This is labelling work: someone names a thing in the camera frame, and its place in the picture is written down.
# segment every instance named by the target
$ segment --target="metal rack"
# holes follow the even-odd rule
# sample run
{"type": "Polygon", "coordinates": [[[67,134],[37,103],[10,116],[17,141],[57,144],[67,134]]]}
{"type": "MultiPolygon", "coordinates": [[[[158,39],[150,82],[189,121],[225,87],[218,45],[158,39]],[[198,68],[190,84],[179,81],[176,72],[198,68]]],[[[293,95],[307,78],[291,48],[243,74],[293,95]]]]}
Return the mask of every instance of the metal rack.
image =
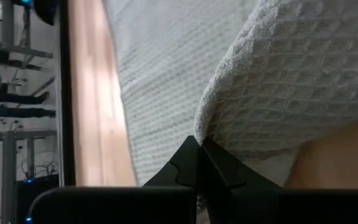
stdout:
{"type": "Polygon", "coordinates": [[[17,67],[21,69],[40,70],[40,67],[28,66],[34,57],[52,58],[53,54],[35,50],[31,48],[31,9],[24,7],[26,29],[26,42],[24,46],[14,45],[14,5],[11,0],[2,0],[2,41],[0,42],[0,50],[8,52],[17,52],[27,55],[21,65],[16,63],[1,63],[5,66],[17,67]]]}
{"type": "Polygon", "coordinates": [[[56,136],[56,131],[7,131],[0,133],[3,142],[2,152],[2,224],[16,223],[16,175],[17,157],[16,142],[27,140],[28,177],[35,176],[34,140],[56,136]]]}

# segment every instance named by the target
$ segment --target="black pants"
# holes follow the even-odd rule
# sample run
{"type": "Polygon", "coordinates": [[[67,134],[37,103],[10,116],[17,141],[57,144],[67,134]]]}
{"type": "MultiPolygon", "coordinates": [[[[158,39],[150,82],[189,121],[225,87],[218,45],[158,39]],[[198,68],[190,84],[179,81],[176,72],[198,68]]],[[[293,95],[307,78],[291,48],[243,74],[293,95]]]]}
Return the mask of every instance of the black pants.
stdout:
{"type": "Polygon", "coordinates": [[[42,99],[35,96],[21,96],[15,94],[0,93],[0,102],[36,105],[42,103],[42,99]]]}
{"type": "Polygon", "coordinates": [[[39,108],[7,108],[0,106],[0,117],[7,118],[41,118],[50,116],[52,111],[39,108]]]}

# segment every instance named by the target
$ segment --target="person's leg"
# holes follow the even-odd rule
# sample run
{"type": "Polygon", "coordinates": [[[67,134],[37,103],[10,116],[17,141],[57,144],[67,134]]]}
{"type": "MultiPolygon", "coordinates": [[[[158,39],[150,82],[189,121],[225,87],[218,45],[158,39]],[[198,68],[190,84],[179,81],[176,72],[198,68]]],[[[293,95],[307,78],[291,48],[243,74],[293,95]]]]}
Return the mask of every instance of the person's leg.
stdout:
{"type": "Polygon", "coordinates": [[[41,118],[54,117],[55,111],[40,108],[7,108],[0,106],[0,117],[8,118],[41,118]]]}
{"type": "Polygon", "coordinates": [[[36,104],[43,103],[48,97],[49,97],[48,92],[43,93],[40,96],[21,96],[21,95],[0,93],[0,102],[36,105],[36,104]]]}

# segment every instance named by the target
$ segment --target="shoe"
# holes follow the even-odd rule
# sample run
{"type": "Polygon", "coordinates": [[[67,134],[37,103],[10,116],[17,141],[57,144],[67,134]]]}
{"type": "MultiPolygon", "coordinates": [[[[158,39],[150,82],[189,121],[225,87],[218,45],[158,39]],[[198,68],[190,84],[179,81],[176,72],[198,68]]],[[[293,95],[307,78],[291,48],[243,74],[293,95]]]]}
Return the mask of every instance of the shoe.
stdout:
{"type": "Polygon", "coordinates": [[[50,118],[55,118],[55,111],[50,111],[49,117],[50,118]]]}
{"type": "Polygon", "coordinates": [[[49,92],[44,92],[40,96],[38,96],[37,98],[39,99],[40,102],[39,104],[46,102],[49,99],[49,96],[50,96],[49,92]]]}

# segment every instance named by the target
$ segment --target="white fabric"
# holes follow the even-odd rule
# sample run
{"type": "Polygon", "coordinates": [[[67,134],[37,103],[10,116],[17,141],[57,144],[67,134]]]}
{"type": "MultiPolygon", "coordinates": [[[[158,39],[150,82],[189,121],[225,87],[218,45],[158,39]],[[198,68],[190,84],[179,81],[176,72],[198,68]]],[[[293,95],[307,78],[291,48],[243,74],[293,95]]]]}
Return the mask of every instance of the white fabric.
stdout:
{"type": "Polygon", "coordinates": [[[211,136],[282,185],[299,145],[358,118],[358,1],[259,1],[195,116],[211,136]]]}
{"type": "Polygon", "coordinates": [[[104,0],[138,184],[188,135],[209,79],[256,0],[104,0]]]}

